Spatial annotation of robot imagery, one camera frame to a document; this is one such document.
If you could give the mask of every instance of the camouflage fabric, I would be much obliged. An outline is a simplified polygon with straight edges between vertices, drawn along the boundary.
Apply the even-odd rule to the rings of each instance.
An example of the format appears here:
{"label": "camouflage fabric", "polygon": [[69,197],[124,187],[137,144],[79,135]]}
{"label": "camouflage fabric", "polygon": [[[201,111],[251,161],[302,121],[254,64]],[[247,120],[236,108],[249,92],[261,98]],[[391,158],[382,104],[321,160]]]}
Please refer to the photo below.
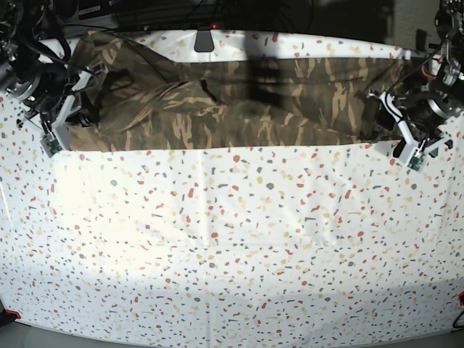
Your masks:
{"label": "camouflage fabric", "polygon": [[[75,150],[210,149],[353,144],[370,137],[377,103],[405,63],[393,59],[253,59],[180,64],[124,38],[92,33],[75,64],[103,62],[100,122],[71,127]],[[384,133],[383,138],[395,137]]]}

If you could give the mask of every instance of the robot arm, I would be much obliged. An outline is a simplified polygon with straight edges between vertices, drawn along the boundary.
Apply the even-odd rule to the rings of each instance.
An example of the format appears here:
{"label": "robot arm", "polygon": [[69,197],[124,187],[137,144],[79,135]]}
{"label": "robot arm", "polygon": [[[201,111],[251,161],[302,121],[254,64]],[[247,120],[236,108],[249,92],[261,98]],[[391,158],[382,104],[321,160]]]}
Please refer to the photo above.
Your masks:
{"label": "robot arm", "polygon": [[[397,125],[403,136],[393,156],[403,165],[419,172],[429,157],[438,155],[440,147],[453,147],[450,135],[441,132],[439,126],[451,117],[459,117],[464,111],[462,0],[442,0],[435,24],[442,39],[435,52],[387,91],[368,93],[368,97],[380,101],[378,126],[391,131]],[[434,71],[437,65],[436,75],[426,73],[426,67],[428,71]],[[411,83],[413,87],[405,95],[395,95],[394,87],[420,70],[426,76],[425,83]]]}
{"label": "robot arm", "polygon": [[[64,126],[69,117],[79,114],[83,126],[98,122],[99,117],[81,93],[96,74],[70,64],[70,47],[50,6],[49,0],[0,0],[0,92],[26,106],[28,111],[18,120],[18,127],[34,117],[40,119],[41,143],[51,156],[69,148],[70,136]],[[62,45],[63,57],[38,41],[45,23]],[[52,63],[41,62],[41,55]]]}

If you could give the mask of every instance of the cable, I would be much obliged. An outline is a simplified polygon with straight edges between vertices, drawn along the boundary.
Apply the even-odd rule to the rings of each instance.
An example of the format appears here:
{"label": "cable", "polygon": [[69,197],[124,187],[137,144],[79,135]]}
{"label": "cable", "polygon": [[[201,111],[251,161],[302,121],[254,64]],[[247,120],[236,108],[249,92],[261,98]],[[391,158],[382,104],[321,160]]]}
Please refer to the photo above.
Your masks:
{"label": "cable", "polygon": [[425,129],[427,129],[426,124],[422,123],[421,121],[417,121],[417,120],[413,121],[413,120],[406,120],[406,119],[402,119],[402,121],[405,121],[406,123],[409,123],[410,125],[415,125],[415,127],[417,127],[418,125],[421,125]]}
{"label": "cable", "polygon": [[40,128],[38,125],[36,125],[34,122],[32,122],[32,120],[30,118],[26,118],[26,120],[28,120],[30,123],[32,123],[34,126],[36,126],[38,129],[42,130],[42,128]]}
{"label": "cable", "polygon": [[412,69],[408,74],[404,75],[403,77],[401,77],[399,80],[397,80],[397,82],[393,83],[389,89],[387,89],[386,93],[387,94],[392,94],[392,91],[394,90],[394,88],[396,86],[398,86],[401,82],[403,82],[404,80],[406,80],[407,78],[409,78],[410,76],[412,76],[414,73],[416,73],[417,71],[419,71],[419,69],[421,69],[425,64],[427,64],[428,62],[430,62],[430,60],[432,58],[434,58],[435,54],[437,54],[441,49],[442,49],[442,46],[444,44],[444,40],[439,44],[438,48],[433,51],[428,57],[426,60],[424,60],[420,65],[418,65],[417,67],[415,67],[414,69]]}
{"label": "cable", "polygon": [[45,57],[49,58],[51,61],[53,62],[56,62],[56,63],[60,63],[60,64],[63,64],[63,65],[68,65],[70,67],[73,67],[74,69],[77,69],[79,71],[85,71],[86,73],[92,75],[92,76],[96,76],[94,72],[91,72],[90,70],[88,69],[85,69],[85,68],[82,68],[82,67],[79,67],[77,65],[74,65],[73,63],[70,63],[70,62],[66,62],[64,61],[63,59],[59,58],[51,49],[49,49],[48,47],[46,47],[43,43],[40,43],[38,42],[37,44],[39,44],[40,46],[43,46],[43,47],[46,47],[46,49],[41,50],[39,49],[37,46],[34,46],[34,43],[32,41],[29,41],[29,39],[27,39],[26,37],[24,37],[23,34],[21,33],[18,33],[18,38],[33,52],[37,53],[37,54],[41,54],[41,55],[44,55]]}
{"label": "cable", "polygon": [[426,67],[425,66],[422,66],[420,71],[422,72],[422,75],[424,75],[426,78],[436,78],[435,75],[431,75],[431,74],[426,72]]}
{"label": "cable", "polygon": [[461,328],[464,328],[464,325],[458,325],[457,322],[461,319],[461,317],[464,315],[464,310],[461,312],[461,314],[459,314],[459,316],[456,318],[456,320],[454,321],[454,323],[452,324],[452,327],[453,328],[456,328],[456,329],[461,329]]}
{"label": "cable", "polygon": [[49,23],[50,28],[53,30],[54,38],[58,40],[59,44],[63,48],[63,52],[65,53],[63,60],[69,62],[71,58],[71,48],[67,43],[63,30],[61,30],[58,26],[56,17],[49,10],[45,9],[43,13],[45,14],[45,18]]}
{"label": "cable", "polygon": [[200,2],[196,4],[196,6],[185,16],[185,21],[187,21],[187,19],[190,18],[190,16],[192,16],[192,14],[195,13],[196,10],[198,10],[198,8],[203,4],[203,1],[204,0],[200,0]]}
{"label": "cable", "polygon": [[97,28],[97,29],[103,29],[103,30],[117,30],[117,28],[107,28],[107,27],[102,27],[100,25],[86,25],[86,24],[61,24],[61,28],[63,27],[83,27],[83,28]]}

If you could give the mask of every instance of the table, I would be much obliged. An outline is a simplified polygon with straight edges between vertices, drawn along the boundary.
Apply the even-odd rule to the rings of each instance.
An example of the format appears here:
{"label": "table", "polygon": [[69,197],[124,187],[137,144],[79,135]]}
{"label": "table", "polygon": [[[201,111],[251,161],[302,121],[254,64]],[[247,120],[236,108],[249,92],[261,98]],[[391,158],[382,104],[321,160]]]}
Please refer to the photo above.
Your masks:
{"label": "table", "polygon": [[[178,62],[415,55],[220,31],[198,54],[194,34],[135,39]],[[461,119],[422,174],[369,144],[49,159],[0,100],[0,294],[22,323],[149,346],[339,347],[449,330],[460,311]]]}

